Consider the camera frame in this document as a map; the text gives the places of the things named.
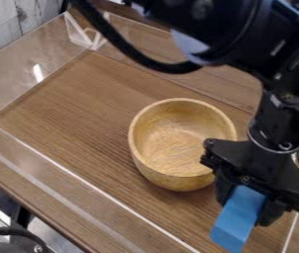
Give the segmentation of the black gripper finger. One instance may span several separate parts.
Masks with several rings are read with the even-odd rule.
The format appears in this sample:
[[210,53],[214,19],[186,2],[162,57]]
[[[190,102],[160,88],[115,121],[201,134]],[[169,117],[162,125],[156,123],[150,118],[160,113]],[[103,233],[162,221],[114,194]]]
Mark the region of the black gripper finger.
[[257,217],[256,226],[268,227],[273,225],[286,212],[290,212],[290,206],[278,199],[266,199]]
[[224,173],[220,173],[216,178],[216,193],[217,201],[224,206],[230,199],[238,182],[228,177]]

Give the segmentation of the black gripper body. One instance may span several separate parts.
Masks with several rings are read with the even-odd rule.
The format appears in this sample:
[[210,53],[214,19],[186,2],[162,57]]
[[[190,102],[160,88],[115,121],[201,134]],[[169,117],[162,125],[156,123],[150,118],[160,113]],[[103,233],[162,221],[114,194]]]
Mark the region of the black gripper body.
[[250,140],[232,141],[208,138],[201,163],[217,175],[224,173],[258,191],[268,199],[286,203],[299,212],[299,168],[290,153],[264,150]]

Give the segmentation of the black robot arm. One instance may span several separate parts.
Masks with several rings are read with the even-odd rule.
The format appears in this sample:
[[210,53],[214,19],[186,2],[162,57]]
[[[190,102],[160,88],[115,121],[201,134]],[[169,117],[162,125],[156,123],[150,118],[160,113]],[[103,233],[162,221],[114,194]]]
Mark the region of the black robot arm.
[[299,0],[129,1],[170,28],[185,61],[149,58],[103,18],[94,1],[71,0],[133,61],[169,74],[230,65],[261,82],[248,140],[206,139],[201,162],[214,172],[221,204],[241,186],[265,195],[257,223],[269,226],[286,212],[299,212]]

